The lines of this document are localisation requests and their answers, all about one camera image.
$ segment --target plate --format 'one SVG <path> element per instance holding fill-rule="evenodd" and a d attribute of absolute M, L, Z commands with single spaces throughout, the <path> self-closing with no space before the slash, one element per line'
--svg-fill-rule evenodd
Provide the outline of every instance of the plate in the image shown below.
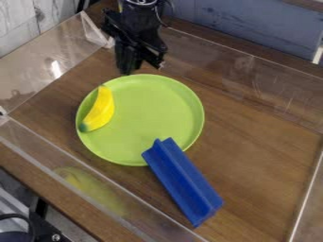
<path fill-rule="evenodd" d="M 142 153 L 155 139 L 172 137 L 186 150 L 200 135 L 204 110 L 195 92 L 179 81 L 156 75 L 132 75 L 108 81 L 115 114 L 100 129 L 80 132 L 79 125 L 95 100 L 96 90 L 80 104 L 76 127 L 87 148 L 104 160 L 123 165 L 147 165 Z"/>

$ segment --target black cable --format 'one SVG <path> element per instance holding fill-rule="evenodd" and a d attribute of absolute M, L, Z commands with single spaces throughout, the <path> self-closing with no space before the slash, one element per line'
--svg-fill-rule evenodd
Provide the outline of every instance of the black cable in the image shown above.
<path fill-rule="evenodd" d="M 35 225 L 32 224 L 31 220 L 20 214 L 7 214 L 0 216 L 0 221 L 11 218 L 20 218 L 28 223 L 30 235 L 32 236 L 31 242 L 35 242 Z"/>

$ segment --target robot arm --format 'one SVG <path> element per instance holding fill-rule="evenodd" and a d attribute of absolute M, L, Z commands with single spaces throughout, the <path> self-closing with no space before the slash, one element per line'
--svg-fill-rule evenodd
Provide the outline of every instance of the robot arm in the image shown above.
<path fill-rule="evenodd" d="M 156 69 L 163 67 L 168 47 L 159 37 L 166 4 L 170 0 L 124 0 L 122 12 L 104 9 L 103 31 L 115 38 L 116 64 L 122 74 L 142 67 L 147 61 Z"/>

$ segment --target wooden surface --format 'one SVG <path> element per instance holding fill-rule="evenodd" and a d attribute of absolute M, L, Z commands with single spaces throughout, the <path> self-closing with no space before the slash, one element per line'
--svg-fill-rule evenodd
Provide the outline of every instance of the wooden surface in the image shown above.
<path fill-rule="evenodd" d="M 94 5 L 87 13 L 96 23 L 98 26 L 102 26 L 104 18 L 99 12 L 103 8 L 116 9 L 116 1 L 102 0 L 99 4 Z M 310 73 L 318 77 L 323 78 L 323 68 L 312 64 L 310 61 L 303 60 L 290 54 L 286 54 L 272 48 L 264 47 L 259 44 L 255 44 L 244 39 L 236 38 L 231 35 L 227 35 L 219 31 L 215 31 L 204 26 L 194 25 L 192 23 L 175 19 L 172 28 L 179 29 L 198 37 L 222 44 L 223 46 L 238 49 L 239 51 L 248 53 L 262 59 L 274 61 L 282 65 L 288 66 L 302 72 Z"/>
<path fill-rule="evenodd" d="M 230 40 L 228 45 L 252 49 L 250 43 L 235 42 L 200 27 L 183 24 L 182 28 L 200 32 L 210 39 Z M 279 57 L 299 68 L 312 69 L 298 59 L 272 54 L 274 59 Z M 171 58 L 184 69 L 188 67 L 186 60 Z M 147 65 L 140 73 L 168 76 Z M 216 78 L 204 69 L 196 68 L 198 74 L 208 79 Z M 83 98 L 99 84 L 118 76 L 114 56 L 102 49 L 14 112 L 12 117 L 192 229 L 150 169 L 103 161 L 84 148 L 75 132 L 75 114 Z M 179 76 L 174 78 L 194 89 L 204 105 L 206 127 L 188 155 L 224 199 L 218 215 L 196 232 L 215 242 L 287 240 L 321 150 L 321 135 L 223 95 L 216 85 L 192 82 Z M 4 153 L 0 165 L 91 234 L 103 241 L 136 241 L 127 230 L 36 167 L 6 148 L 0 149 Z"/>
<path fill-rule="evenodd" d="M 142 241 L 91 203 L 67 189 L 36 166 L 0 144 L 0 167 L 70 217 L 100 241 Z"/>

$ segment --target gray wall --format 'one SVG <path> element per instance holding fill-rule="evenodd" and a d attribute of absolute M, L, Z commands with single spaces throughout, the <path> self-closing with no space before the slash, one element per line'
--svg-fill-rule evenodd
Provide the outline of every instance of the gray wall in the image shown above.
<path fill-rule="evenodd" d="M 0 57 L 76 12 L 79 0 L 0 0 Z"/>
<path fill-rule="evenodd" d="M 282 0 L 174 0 L 176 16 L 312 60 L 323 14 Z"/>

